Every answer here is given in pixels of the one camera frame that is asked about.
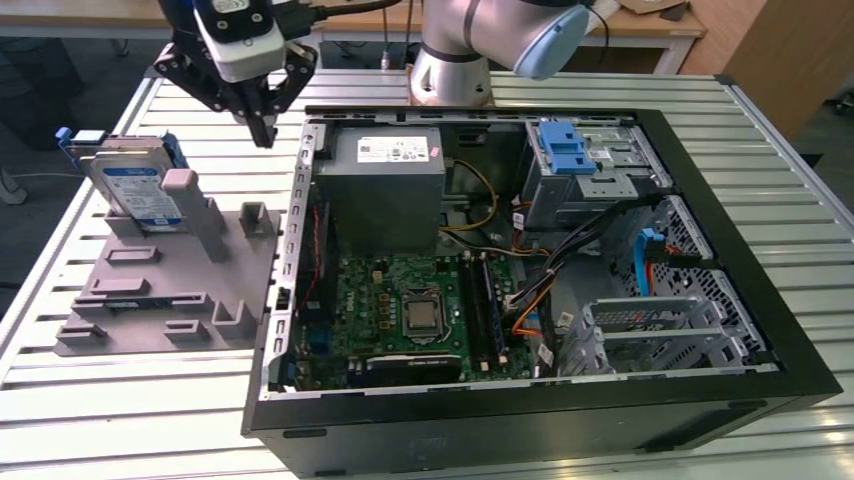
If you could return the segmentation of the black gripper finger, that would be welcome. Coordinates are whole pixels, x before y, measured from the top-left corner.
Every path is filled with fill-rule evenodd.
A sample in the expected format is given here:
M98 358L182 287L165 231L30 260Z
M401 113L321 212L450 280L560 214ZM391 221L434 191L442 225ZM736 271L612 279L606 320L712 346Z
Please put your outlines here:
M285 80L262 94L262 131L258 134L258 146L271 148L277 138L275 122L281 114L291 107L310 80L318 64L318 52L310 46L289 46L285 60Z
M226 82L206 54L193 56L173 42L154 63L155 70L210 110L229 111L250 130L257 146L266 145L266 121L255 85Z

